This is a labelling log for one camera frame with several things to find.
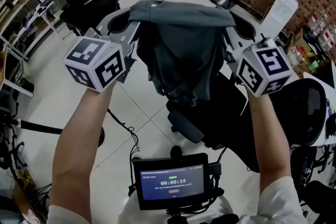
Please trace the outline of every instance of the white sleeve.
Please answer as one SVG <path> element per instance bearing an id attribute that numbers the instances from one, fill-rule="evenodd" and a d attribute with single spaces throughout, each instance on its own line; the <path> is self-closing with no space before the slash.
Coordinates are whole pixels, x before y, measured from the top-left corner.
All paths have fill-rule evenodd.
<path id="1" fill-rule="evenodd" d="M 291 177 L 270 184 L 260 195 L 257 216 L 243 216 L 239 224 L 307 224 Z"/>
<path id="2" fill-rule="evenodd" d="M 68 209 L 51 205 L 49 206 L 47 224 L 89 224 L 89 222 Z"/>

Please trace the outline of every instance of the plastic bottle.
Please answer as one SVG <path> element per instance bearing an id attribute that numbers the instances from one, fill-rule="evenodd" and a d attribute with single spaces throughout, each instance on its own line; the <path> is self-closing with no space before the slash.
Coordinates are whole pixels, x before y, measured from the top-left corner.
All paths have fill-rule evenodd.
<path id="1" fill-rule="evenodd" d="M 336 43 L 336 26 L 330 25 L 319 36 L 319 44 L 325 52 L 328 52 Z"/>
<path id="2" fill-rule="evenodd" d="M 328 25 L 329 18 L 326 10 L 315 12 L 308 20 L 308 26 L 312 34 L 318 36 Z"/>

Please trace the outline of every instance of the white tiled floor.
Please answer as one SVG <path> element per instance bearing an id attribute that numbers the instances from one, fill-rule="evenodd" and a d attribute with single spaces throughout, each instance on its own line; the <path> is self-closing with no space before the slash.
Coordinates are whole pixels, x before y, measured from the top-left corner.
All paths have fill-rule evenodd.
<path id="1" fill-rule="evenodd" d="M 139 0 L 120 0 L 127 7 Z M 212 6 L 209 0 L 168 0 L 192 2 Z M 69 34 L 65 27 L 61 34 Z M 74 44 L 70 34 L 60 40 L 51 33 L 32 56 L 29 64 L 34 77 L 35 95 L 32 99 L 20 96 L 19 117 L 54 127 L 64 127 L 75 110 L 84 87 L 73 82 L 61 59 Z M 223 74 L 230 75 L 224 65 Z M 165 157 L 171 147 L 180 145 L 186 154 L 206 152 L 210 161 L 219 152 L 209 150 L 202 143 L 193 144 L 178 133 L 172 133 L 165 108 L 166 98 L 158 95 L 145 64 L 138 60 L 125 84 L 116 85 L 110 109 L 127 126 L 133 126 L 140 140 L 139 156 Z M 127 199 L 130 185 L 129 153 L 133 146 L 130 134 L 107 115 L 104 121 L 106 140 L 98 149 L 91 175 L 91 209 L 94 223 L 115 223 Z M 38 186 L 51 183 L 51 166 L 58 135 L 22 130 L 19 140 L 25 142 L 23 159 Z M 235 213 L 254 214 L 258 200 L 258 175 L 248 172 L 243 162 L 230 150 L 222 158 L 221 186 Z"/>

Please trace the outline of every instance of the timer display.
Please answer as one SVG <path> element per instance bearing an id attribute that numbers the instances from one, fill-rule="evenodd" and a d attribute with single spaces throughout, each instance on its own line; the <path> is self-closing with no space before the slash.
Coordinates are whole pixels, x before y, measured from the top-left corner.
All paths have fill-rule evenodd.
<path id="1" fill-rule="evenodd" d="M 203 165 L 179 169 L 142 171 L 144 200 L 174 199 L 204 192 Z"/>

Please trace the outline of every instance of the chair armrest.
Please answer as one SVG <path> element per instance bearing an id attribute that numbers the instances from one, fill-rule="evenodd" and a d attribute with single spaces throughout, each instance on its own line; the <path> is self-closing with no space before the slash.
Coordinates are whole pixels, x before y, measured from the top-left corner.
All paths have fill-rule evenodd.
<path id="1" fill-rule="evenodd" d="M 173 110 L 168 115 L 171 124 L 187 139 L 197 144 L 204 138 L 204 134 L 187 120 L 179 111 Z"/>

